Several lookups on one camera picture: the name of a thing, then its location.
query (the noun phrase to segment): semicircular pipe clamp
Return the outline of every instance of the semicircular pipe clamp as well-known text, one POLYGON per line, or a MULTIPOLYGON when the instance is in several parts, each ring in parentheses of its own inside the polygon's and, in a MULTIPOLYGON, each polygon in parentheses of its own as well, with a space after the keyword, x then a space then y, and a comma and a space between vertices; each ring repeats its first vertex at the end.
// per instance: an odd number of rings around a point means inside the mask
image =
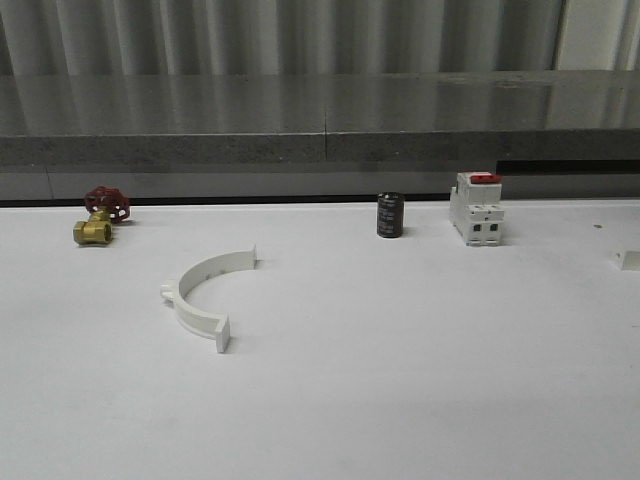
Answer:
POLYGON ((178 320, 184 328, 195 335, 212 338, 216 350, 223 353, 229 343, 231 330, 226 313, 208 313, 195 308, 186 297, 197 285, 210 278, 240 270, 253 270, 256 265, 256 247, 245 252, 232 252, 212 257, 187 270, 180 280, 169 280, 160 287, 160 295, 173 303, 178 320))

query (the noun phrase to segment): corrugated metal wall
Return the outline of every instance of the corrugated metal wall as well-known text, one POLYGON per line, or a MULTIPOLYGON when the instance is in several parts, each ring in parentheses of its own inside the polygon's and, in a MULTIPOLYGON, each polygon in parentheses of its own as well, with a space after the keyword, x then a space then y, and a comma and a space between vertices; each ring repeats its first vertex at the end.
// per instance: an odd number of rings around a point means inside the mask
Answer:
POLYGON ((0 74, 635 69, 640 0, 0 0, 0 74))

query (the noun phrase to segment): brass valve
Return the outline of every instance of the brass valve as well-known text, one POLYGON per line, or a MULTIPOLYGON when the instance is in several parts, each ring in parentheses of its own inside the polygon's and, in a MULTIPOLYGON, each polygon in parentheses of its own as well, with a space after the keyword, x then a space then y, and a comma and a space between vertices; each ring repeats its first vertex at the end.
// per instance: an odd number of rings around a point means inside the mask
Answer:
POLYGON ((106 208, 93 212, 86 222, 76 222, 73 227, 73 239, 80 245, 111 241, 111 219, 106 208))
POLYGON ((129 199, 117 188, 95 188, 84 196, 84 205, 91 215, 73 227, 73 239, 79 245, 111 242, 112 223, 129 217, 129 199))

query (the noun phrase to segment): electrolytic capacitor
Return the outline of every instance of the electrolytic capacitor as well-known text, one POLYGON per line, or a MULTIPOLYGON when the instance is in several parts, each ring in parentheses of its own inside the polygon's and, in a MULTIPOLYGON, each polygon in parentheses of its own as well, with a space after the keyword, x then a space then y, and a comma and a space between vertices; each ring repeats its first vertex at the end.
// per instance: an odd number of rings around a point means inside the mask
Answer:
POLYGON ((402 235, 404 195, 396 192, 378 194, 378 235, 398 238, 402 235))

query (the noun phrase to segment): valve handwheel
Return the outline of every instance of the valve handwheel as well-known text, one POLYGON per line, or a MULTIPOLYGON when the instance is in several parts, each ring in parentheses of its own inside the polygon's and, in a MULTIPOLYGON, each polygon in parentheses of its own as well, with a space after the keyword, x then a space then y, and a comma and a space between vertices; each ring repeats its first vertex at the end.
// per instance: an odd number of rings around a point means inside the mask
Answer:
POLYGON ((89 213, 106 209, 113 223, 129 218, 131 202, 117 188, 96 187, 84 196, 84 206, 89 213))

